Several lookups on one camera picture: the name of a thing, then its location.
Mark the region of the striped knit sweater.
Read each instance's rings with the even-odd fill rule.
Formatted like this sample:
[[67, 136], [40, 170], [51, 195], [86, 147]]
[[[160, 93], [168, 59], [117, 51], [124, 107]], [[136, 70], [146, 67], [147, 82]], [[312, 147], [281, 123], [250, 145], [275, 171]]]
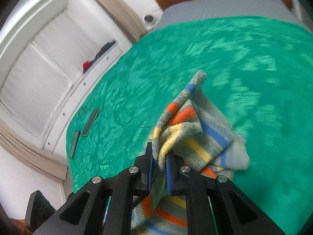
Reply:
[[196, 72], [167, 106], [149, 136], [152, 142], [152, 189], [133, 207], [131, 234], [187, 234], [186, 201], [169, 196], [165, 187], [165, 158], [173, 153], [206, 177], [246, 170], [250, 158], [245, 139], [234, 132], [222, 112], [201, 90], [205, 80]]

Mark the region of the red clothes on cabinet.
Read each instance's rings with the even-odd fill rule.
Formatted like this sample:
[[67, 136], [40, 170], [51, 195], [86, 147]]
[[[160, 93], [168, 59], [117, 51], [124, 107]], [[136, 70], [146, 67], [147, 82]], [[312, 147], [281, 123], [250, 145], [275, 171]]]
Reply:
[[93, 65], [94, 61], [86, 61], [82, 67], [83, 67], [83, 73], [87, 72], [89, 68]]

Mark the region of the black clothes on cabinet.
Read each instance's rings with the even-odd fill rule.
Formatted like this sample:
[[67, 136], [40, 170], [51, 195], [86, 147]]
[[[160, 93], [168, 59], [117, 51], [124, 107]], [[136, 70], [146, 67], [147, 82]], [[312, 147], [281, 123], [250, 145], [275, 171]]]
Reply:
[[104, 46], [101, 47], [101, 49], [97, 52], [94, 59], [95, 61], [99, 59], [103, 54], [105, 54], [111, 47], [113, 47], [116, 44], [116, 41], [110, 41], [107, 42]]

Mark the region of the white low drawer cabinet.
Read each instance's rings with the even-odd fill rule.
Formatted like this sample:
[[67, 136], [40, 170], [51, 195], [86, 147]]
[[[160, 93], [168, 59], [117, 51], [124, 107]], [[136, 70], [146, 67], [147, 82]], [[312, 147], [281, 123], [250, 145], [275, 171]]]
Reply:
[[71, 89], [65, 98], [65, 103], [61, 105], [58, 116], [53, 120], [53, 125], [44, 141], [43, 149], [54, 152], [56, 145], [61, 138], [63, 132], [71, 121], [76, 110], [87, 97], [97, 81], [109, 70], [117, 60], [122, 56], [124, 51], [119, 43], [111, 47], [105, 54], [95, 61], [89, 70], [83, 73], [82, 78]]

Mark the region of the grey flat bar near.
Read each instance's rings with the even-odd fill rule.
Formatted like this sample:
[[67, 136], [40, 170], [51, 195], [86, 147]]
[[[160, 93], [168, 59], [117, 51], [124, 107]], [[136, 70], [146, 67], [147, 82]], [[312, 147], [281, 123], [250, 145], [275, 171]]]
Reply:
[[69, 153], [69, 157], [71, 159], [74, 158], [74, 153], [75, 153], [75, 149], [76, 149], [76, 146], [77, 146], [77, 142], [78, 142], [78, 138], [80, 136], [80, 132], [79, 131], [76, 131], [74, 133], [74, 137], [73, 137], [73, 141], [72, 141], [72, 146], [71, 146], [71, 150], [70, 150], [70, 153]]

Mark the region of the grey flat bar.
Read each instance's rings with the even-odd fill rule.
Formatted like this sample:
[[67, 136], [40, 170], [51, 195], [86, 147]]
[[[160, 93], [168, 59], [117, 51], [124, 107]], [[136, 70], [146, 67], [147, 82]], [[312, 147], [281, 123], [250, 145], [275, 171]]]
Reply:
[[74, 153], [75, 153], [75, 149], [76, 149], [76, 146], [77, 146], [77, 142], [78, 142], [78, 138], [80, 136], [80, 132], [79, 131], [76, 131], [74, 133], [74, 137], [73, 137], [73, 141], [72, 141], [72, 146], [71, 146], [71, 150], [70, 150], [70, 153], [69, 153], [69, 157], [71, 159], [74, 158]]
[[87, 136], [88, 135], [89, 130], [90, 130], [93, 122], [97, 118], [98, 114], [99, 114], [99, 109], [94, 109], [92, 111], [91, 115], [89, 116], [89, 119], [87, 120], [87, 123], [86, 123], [84, 129], [82, 130], [82, 133], [81, 133], [82, 136]]

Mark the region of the grey flat bar far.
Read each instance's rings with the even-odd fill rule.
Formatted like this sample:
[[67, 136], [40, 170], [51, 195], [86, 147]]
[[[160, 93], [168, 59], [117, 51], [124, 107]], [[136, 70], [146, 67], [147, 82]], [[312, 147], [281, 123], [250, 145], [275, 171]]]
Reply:
[[98, 114], [99, 114], [99, 109], [94, 109], [92, 111], [91, 115], [89, 116], [89, 119], [87, 120], [87, 123], [86, 123], [84, 129], [82, 130], [82, 133], [81, 133], [82, 136], [87, 136], [88, 135], [89, 130], [90, 130], [93, 122], [97, 118]]

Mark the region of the white window blinds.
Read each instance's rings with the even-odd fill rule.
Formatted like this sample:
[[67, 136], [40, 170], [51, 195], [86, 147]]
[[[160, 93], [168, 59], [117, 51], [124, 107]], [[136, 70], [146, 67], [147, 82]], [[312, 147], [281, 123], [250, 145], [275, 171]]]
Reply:
[[1, 102], [21, 126], [43, 138], [95, 43], [65, 12], [24, 48], [1, 90]]

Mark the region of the green floral bedspread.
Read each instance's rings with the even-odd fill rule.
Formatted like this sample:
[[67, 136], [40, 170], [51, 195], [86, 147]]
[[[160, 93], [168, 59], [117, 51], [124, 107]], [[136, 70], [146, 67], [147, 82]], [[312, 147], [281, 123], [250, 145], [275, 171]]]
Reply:
[[165, 159], [224, 175], [286, 234], [312, 214], [312, 33], [235, 16], [174, 23], [138, 41], [101, 78], [67, 129], [73, 190], [109, 178], [152, 142], [152, 190], [132, 234], [186, 234], [186, 204]]

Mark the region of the grey blue bed sheet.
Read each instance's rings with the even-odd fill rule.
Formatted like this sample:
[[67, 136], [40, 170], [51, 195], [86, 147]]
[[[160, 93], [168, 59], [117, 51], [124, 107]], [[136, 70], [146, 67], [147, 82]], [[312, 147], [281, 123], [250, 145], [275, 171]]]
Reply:
[[309, 30], [282, 0], [193, 0], [165, 9], [155, 29], [181, 22], [233, 16], [260, 16], [297, 24]]

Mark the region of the beige curtain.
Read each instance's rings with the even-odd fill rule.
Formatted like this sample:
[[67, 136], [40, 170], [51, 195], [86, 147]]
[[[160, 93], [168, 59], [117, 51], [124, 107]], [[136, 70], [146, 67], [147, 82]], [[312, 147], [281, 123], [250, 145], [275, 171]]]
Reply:
[[128, 39], [135, 43], [141, 37], [147, 34], [141, 18], [128, 6], [124, 0], [96, 0], [105, 11], [112, 17], [114, 22], [128, 37]]

